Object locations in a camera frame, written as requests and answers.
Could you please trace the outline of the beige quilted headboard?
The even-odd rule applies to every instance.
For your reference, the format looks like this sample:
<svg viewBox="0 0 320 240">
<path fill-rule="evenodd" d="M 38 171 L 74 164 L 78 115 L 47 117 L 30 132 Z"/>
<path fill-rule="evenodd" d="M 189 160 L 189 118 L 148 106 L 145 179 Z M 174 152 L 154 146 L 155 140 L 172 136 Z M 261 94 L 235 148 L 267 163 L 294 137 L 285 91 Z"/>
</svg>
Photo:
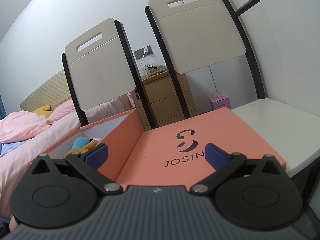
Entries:
<svg viewBox="0 0 320 240">
<path fill-rule="evenodd" d="M 65 71 L 62 69 L 39 88 L 33 91 L 20 104 L 22 111 L 32 112 L 42 106 L 49 105 L 51 111 L 71 99 Z"/>
</svg>

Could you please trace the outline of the left beige folding chair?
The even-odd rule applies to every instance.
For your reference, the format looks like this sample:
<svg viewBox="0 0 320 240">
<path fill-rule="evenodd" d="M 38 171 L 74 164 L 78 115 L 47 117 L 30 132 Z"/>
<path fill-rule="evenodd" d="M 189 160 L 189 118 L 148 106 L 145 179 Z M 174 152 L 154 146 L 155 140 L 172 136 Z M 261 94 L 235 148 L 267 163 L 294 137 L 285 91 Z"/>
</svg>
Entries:
<svg viewBox="0 0 320 240">
<path fill-rule="evenodd" d="M 85 111 L 137 91 L 151 128 L 157 120 L 122 23 L 108 18 L 65 47 L 61 56 L 67 85 L 81 126 Z"/>
</svg>

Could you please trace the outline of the orange and blue plush toy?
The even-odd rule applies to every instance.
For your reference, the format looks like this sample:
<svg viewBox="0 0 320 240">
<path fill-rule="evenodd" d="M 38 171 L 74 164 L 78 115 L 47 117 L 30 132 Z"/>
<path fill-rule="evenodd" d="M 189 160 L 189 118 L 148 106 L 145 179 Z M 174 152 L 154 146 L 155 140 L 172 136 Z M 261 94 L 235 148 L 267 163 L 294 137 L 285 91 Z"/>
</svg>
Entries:
<svg viewBox="0 0 320 240">
<path fill-rule="evenodd" d="M 95 148 L 102 139 L 100 138 L 87 138 L 87 137 L 78 137 L 72 145 L 72 148 L 66 153 L 66 156 L 72 153 L 84 154 L 89 150 Z"/>
</svg>

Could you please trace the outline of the beige folding chair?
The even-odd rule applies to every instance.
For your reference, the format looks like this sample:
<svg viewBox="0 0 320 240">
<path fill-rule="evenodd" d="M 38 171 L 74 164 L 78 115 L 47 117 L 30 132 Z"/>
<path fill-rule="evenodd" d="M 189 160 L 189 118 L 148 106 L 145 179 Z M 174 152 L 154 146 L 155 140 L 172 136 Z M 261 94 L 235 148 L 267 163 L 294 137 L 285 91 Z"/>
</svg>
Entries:
<svg viewBox="0 0 320 240">
<path fill-rule="evenodd" d="M 85 111 L 137 91 L 151 128 L 157 120 L 122 23 L 108 18 L 65 47 L 61 56 L 67 85 L 81 126 Z"/>
<path fill-rule="evenodd" d="M 178 96 L 189 84 L 197 113 L 210 98 L 237 108 L 266 97 L 253 47 L 229 0 L 150 0 L 145 13 Z"/>
</svg>

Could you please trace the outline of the bed with pink bedding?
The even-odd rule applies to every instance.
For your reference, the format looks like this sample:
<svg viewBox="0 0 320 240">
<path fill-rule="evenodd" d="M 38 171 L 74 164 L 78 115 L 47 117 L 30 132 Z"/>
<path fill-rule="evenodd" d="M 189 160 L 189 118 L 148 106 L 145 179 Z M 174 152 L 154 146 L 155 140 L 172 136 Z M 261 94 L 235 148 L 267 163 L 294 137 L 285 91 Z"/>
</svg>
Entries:
<svg viewBox="0 0 320 240">
<path fill-rule="evenodd" d="M 27 169 L 27 163 L 80 127 L 72 100 L 49 117 L 28 111 L 10 113 L 1 120 L 1 145 L 23 142 L 1 155 L 1 216 L 11 217 L 10 196 Z"/>
</svg>

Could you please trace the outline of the clutter on cabinet top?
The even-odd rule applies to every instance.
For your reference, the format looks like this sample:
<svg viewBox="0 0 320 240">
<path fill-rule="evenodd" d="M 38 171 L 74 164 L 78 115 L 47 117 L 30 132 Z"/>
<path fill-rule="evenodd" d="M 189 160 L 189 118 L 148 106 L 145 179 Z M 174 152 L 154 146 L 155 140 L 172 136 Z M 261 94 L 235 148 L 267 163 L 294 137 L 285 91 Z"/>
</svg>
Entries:
<svg viewBox="0 0 320 240">
<path fill-rule="evenodd" d="M 151 76 L 160 74 L 160 73 L 168 70 L 168 68 L 165 64 L 160 64 L 158 66 L 154 63 L 153 64 L 147 63 L 145 66 L 141 66 L 138 69 L 139 69 L 139 73 L 140 73 L 141 77 L 143 77 L 143 76 L 151 77 Z"/>
</svg>

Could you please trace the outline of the yellow plush on bed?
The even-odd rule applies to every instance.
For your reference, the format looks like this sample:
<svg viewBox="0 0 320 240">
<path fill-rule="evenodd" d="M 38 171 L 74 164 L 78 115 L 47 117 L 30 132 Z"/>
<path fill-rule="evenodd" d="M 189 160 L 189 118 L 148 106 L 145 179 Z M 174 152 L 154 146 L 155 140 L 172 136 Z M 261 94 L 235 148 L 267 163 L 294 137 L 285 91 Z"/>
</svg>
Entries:
<svg viewBox="0 0 320 240">
<path fill-rule="evenodd" d="M 48 119 L 49 116 L 52 114 L 52 109 L 49 105 L 45 105 L 45 106 L 42 106 L 42 107 L 35 109 L 34 111 L 32 111 L 32 113 L 36 113 L 38 115 L 43 115 Z"/>
</svg>

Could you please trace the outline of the open pink cardboard box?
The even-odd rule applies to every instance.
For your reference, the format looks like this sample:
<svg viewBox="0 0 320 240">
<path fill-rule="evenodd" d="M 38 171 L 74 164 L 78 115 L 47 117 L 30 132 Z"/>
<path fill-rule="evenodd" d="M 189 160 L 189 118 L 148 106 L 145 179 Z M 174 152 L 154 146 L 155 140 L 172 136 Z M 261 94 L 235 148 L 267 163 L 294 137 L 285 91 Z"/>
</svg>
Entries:
<svg viewBox="0 0 320 240">
<path fill-rule="evenodd" d="M 76 129 L 44 151 L 52 159 L 64 158 L 78 137 L 100 138 L 108 146 L 108 159 L 98 171 L 116 181 L 144 126 L 136 109 Z"/>
</svg>

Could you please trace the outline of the grey wall socket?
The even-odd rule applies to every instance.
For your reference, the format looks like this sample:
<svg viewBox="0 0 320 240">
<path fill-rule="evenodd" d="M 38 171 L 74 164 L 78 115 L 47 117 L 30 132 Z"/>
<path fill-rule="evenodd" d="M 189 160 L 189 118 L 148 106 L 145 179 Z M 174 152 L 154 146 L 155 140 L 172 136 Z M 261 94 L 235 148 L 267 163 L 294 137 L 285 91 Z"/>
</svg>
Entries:
<svg viewBox="0 0 320 240">
<path fill-rule="evenodd" d="M 140 60 L 143 57 L 146 57 L 151 54 L 153 54 L 151 46 L 146 46 L 144 48 L 141 48 L 141 49 L 134 51 L 134 55 L 135 55 L 136 60 Z"/>
</svg>

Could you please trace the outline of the pink gift box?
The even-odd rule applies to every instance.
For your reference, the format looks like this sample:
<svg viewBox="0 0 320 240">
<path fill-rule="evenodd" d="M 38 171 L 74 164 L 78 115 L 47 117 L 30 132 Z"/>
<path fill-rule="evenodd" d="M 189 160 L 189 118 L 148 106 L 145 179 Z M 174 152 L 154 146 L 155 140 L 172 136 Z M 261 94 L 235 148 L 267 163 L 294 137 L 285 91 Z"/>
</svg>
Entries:
<svg viewBox="0 0 320 240">
<path fill-rule="evenodd" d="M 212 110 L 220 109 L 223 107 L 231 109 L 229 97 L 223 94 L 214 94 L 211 98 L 209 98 L 209 103 L 211 105 Z"/>
</svg>

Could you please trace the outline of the wooden drawer cabinet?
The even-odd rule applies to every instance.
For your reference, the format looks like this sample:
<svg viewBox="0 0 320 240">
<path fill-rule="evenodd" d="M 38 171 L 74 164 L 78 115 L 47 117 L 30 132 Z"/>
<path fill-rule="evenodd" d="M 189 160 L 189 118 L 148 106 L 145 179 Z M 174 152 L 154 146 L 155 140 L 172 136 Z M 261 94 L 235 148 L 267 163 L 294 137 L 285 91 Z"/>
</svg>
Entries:
<svg viewBox="0 0 320 240">
<path fill-rule="evenodd" d="M 189 114 L 191 117 L 196 116 L 197 111 L 187 78 L 185 74 L 177 74 L 177 78 L 187 103 Z M 159 127 L 185 119 L 168 71 L 154 76 L 143 76 L 143 84 Z M 151 127 L 139 94 L 134 91 L 131 92 L 131 96 L 145 130 L 150 130 Z"/>
</svg>

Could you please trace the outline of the pink Josiny box lid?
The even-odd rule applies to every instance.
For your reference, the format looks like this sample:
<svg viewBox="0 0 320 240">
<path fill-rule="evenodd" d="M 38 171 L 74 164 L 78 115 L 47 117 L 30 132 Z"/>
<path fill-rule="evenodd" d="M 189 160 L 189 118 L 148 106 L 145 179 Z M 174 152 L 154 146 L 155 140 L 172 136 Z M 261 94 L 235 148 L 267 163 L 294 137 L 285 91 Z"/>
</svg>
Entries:
<svg viewBox="0 0 320 240">
<path fill-rule="evenodd" d="M 214 172 L 204 155 L 209 143 L 249 159 L 272 154 L 286 167 L 284 158 L 258 133 L 231 110 L 221 108 L 143 132 L 117 183 L 123 188 L 184 185 L 188 189 Z"/>
</svg>

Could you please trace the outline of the right beige folding chair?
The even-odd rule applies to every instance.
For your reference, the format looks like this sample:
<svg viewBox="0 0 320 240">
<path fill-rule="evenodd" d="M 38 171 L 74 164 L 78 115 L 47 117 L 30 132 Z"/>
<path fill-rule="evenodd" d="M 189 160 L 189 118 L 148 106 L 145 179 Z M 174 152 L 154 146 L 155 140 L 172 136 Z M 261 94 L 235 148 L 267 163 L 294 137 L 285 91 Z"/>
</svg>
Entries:
<svg viewBox="0 0 320 240">
<path fill-rule="evenodd" d="M 237 108 L 266 97 L 253 47 L 229 0 L 150 0 L 145 13 L 178 96 L 189 84 L 197 113 L 210 98 Z"/>
</svg>

